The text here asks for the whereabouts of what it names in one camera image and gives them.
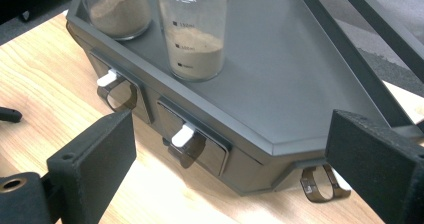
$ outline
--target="measurement marking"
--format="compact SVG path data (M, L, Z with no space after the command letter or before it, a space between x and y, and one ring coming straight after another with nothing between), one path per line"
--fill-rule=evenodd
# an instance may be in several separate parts
M195 51L196 50L194 47L184 46L184 45L180 45L180 44L177 44L177 43L175 43L175 47L180 48L182 50L186 50L186 51Z
M194 28L194 24L185 23L185 22L172 21L172 25L185 27L185 28Z
M177 65L178 65L179 67L184 67L184 68L193 69L193 67L192 67L192 66L184 65L184 64L181 64L181 63L179 63L179 62L177 62Z

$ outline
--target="gray tray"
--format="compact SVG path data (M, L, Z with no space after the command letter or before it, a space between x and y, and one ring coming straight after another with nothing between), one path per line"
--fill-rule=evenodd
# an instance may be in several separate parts
M101 59L144 90L147 122L165 139L158 102L223 147L222 166L211 173L238 193L280 189L294 169L324 163L334 109L389 126L304 0L229 0L225 66L200 83L169 71L157 3L149 2L153 21L131 41L93 28L80 0L68 28L94 67L93 57ZM373 81L374 91L387 92Z

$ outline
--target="beige powder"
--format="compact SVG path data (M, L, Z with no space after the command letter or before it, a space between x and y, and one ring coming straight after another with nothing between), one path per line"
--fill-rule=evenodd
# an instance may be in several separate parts
M92 24L113 37L129 37L147 28L150 8L147 0L99 0L90 10Z
M222 69L223 43L196 28L165 32L171 68L188 80L209 79Z

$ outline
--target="metal drawer pull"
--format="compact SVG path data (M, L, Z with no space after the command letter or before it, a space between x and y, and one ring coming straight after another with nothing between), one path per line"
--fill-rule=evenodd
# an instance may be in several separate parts
M206 138L196 132L194 126L185 123L172 137L168 152L180 161L183 168L189 168L205 149Z
M328 179L330 180L331 187L333 189L333 196L331 198L325 198L318 189L318 186L315 182L313 172L316 170L316 167L308 167L303 170L302 178L300 183L302 184L303 191L305 192L306 197L309 201L314 203L325 203L332 200L344 199L350 196L350 190L344 190L341 188L336 175L333 173L333 169L330 165L323 165L323 168L327 174Z
M116 87L118 87L121 83L127 81L129 83L129 91L130 96L127 100L119 101L120 105L117 106L115 104L112 104L109 100L109 96ZM106 102L106 104L112 109L114 112L123 111L126 109L133 110L137 106L137 88L134 84L129 82L127 79L125 79L123 76L119 75L114 69L110 69L108 71L108 74L105 76L99 78L97 80L97 95L99 95L103 101ZM112 97L121 99L121 95L123 93L116 93L120 95L112 95Z

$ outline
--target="wooden surface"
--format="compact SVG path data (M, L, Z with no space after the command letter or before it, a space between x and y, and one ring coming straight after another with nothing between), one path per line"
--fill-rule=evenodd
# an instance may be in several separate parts
M0 106L24 116L0 122L0 176L44 175L48 157L111 113L65 23L59 15L0 47ZM424 102L413 98L408 112L422 118ZM356 193L328 204L310 203L299 188L240 197L197 165L179 167L155 131L134 124L138 157L101 223L381 223Z

